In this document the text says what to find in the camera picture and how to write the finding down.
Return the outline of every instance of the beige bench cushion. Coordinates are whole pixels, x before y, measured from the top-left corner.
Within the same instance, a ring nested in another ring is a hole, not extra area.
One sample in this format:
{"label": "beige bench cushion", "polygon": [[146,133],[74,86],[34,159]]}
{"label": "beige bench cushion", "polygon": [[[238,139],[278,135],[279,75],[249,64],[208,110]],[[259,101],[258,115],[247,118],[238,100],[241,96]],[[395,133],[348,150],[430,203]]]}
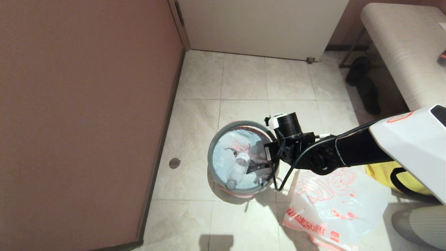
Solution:
{"label": "beige bench cushion", "polygon": [[436,7],[366,5],[361,20],[411,110],[446,104],[446,71],[437,64],[446,50],[446,16]]}

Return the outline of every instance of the slipper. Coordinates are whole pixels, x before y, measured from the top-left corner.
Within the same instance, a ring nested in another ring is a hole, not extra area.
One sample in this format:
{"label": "slipper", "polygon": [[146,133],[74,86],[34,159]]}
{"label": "slipper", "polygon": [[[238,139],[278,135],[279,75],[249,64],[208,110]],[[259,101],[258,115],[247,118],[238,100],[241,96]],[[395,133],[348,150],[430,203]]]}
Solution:
{"label": "slipper", "polygon": [[360,81],[370,69],[371,63],[367,57],[359,57],[353,61],[351,64],[350,71],[345,78],[347,84],[351,86],[356,86],[358,81]]}
{"label": "slipper", "polygon": [[373,115],[379,114],[381,107],[378,103],[378,89],[373,81],[368,77],[363,77],[358,81],[356,88],[358,89],[365,110]]}

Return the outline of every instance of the baseboard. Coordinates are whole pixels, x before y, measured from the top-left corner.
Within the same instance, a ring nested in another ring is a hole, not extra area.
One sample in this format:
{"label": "baseboard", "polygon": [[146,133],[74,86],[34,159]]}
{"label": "baseboard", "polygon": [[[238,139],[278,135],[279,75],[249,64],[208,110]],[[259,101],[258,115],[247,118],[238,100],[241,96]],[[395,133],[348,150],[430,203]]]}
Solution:
{"label": "baseboard", "polygon": [[165,143],[165,139],[166,139],[166,135],[167,135],[167,129],[169,128],[170,116],[172,115],[173,103],[175,102],[175,96],[177,94],[178,83],[180,82],[181,69],[183,68],[183,62],[184,62],[185,55],[186,55],[186,50],[183,48],[183,51],[181,53],[180,63],[178,65],[177,73],[175,75],[175,80],[174,80],[172,90],[170,93],[169,109],[167,111],[167,116],[164,120],[163,133],[162,133],[161,139],[160,139],[160,141],[158,143],[158,147],[157,147],[156,162],[153,165],[153,171],[152,171],[152,176],[151,176],[152,180],[150,183],[150,187],[148,188],[148,191],[147,191],[147,196],[145,198],[145,209],[142,212],[142,217],[141,217],[141,221],[140,221],[140,225],[139,225],[139,229],[138,229],[138,239],[131,243],[125,243],[125,244],[112,246],[112,247],[103,247],[103,248],[98,248],[98,249],[94,249],[94,250],[90,250],[90,251],[130,251],[137,247],[142,246],[142,244],[144,243],[144,231],[145,231],[145,224],[147,222],[147,217],[149,215],[150,201],[152,200],[153,189],[155,188],[155,179],[156,179],[156,176],[158,173],[158,167],[159,167],[160,161],[161,161],[161,153],[164,148],[164,143]]}
{"label": "baseboard", "polygon": [[[325,50],[350,50],[351,45],[327,45],[327,47],[325,48]],[[364,45],[358,45],[355,46],[353,50],[360,50],[360,51],[364,51],[367,50],[368,46],[364,46]]]}

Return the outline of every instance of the trash can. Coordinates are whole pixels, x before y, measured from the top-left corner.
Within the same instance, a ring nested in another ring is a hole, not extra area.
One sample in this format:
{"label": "trash can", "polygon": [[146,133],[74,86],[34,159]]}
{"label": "trash can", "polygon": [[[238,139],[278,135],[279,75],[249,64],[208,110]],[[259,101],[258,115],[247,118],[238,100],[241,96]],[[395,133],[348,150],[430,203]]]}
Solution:
{"label": "trash can", "polygon": [[209,145],[208,168],[214,182],[229,194],[249,198],[273,180],[273,166],[264,145],[276,140],[262,124],[235,121],[220,129]]}

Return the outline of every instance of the bench leg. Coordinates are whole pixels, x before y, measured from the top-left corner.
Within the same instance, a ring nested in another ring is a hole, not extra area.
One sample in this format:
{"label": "bench leg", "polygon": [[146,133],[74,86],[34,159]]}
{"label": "bench leg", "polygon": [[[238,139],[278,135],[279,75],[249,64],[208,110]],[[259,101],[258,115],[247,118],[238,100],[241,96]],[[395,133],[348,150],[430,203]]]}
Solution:
{"label": "bench leg", "polygon": [[362,38],[365,32],[365,27],[362,28],[362,30],[359,32],[358,36],[356,37],[355,42],[351,45],[350,49],[348,50],[347,54],[345,55],[344,59],[342,59],[342,62],[339,64],[339,68],[350,68],[349,65],[345,65],[345,62],[347,61],[348,57],[350,57],[351,52],[355,48],[356,44],[359,42],[359,40]]}

